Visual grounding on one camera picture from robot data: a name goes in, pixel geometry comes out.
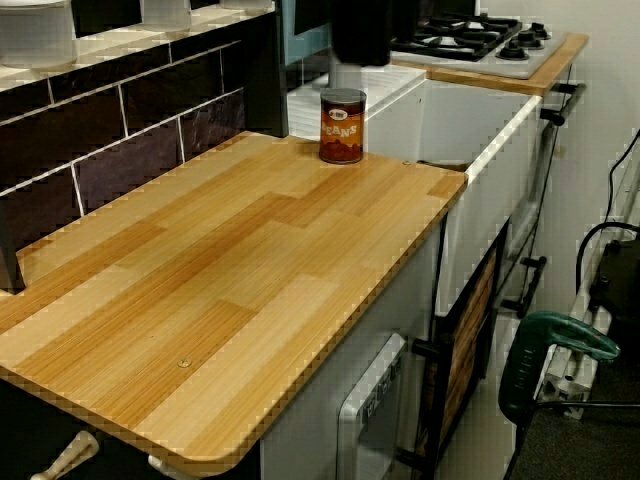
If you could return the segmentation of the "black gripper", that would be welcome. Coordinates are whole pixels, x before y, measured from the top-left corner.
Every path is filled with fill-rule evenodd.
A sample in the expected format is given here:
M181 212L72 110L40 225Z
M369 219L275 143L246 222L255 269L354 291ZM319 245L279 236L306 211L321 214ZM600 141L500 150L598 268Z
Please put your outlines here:
M390 59L391 28L388 24L332 24L332 49L341 63L385 66Z

